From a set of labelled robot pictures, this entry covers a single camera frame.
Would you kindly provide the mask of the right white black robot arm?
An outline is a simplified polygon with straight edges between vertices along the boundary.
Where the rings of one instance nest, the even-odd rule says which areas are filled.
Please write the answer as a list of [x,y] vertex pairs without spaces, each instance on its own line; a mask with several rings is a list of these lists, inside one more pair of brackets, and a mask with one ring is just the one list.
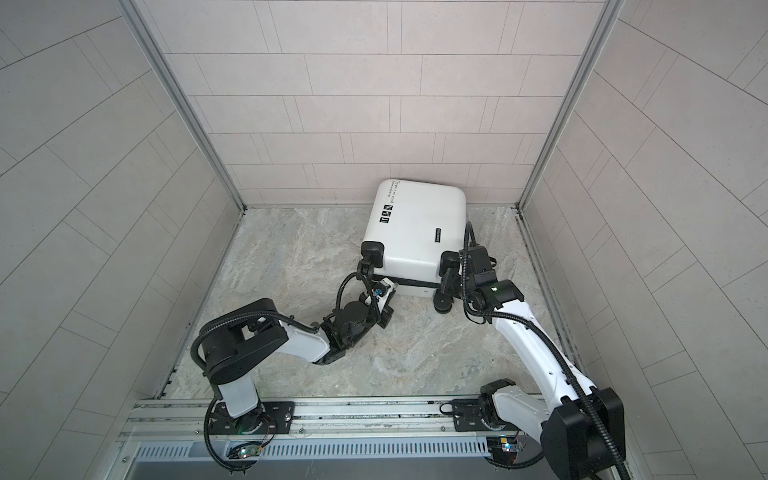
[[464,229],[459,256],[459,297],[467,319],[488,324],[513,347],[538,386],[534,398],[511,382],[486,385],[481,400],[490,425],[509,423],[536,439],[541,458],[560,479],[596,479],[626,464],[624,406],[611,388],[599,389],[554,343],[519,288],[498,279],[495,262]]

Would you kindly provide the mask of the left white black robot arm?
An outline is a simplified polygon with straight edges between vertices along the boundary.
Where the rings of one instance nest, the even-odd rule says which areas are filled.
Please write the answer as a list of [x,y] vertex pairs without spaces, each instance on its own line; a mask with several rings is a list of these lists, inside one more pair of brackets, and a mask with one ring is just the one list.
[[[321,323],[305,325],[279,313],[273,300],[262,298],[201,327],[190,357],[213,390],[203,421],[203,441],[213,461],[229,474],[246,473],[277,433],[277,420],[263,405],[252,370],[275,353],[316,365],[343,358],[374,326],[388,325],[393,314],[389,301],[396,289],[388,278],[373,281],[351,273]],[[232,446],[225,455],[213,447],[213,428],[246,434],[261,427],[266,432],[260,441]]]

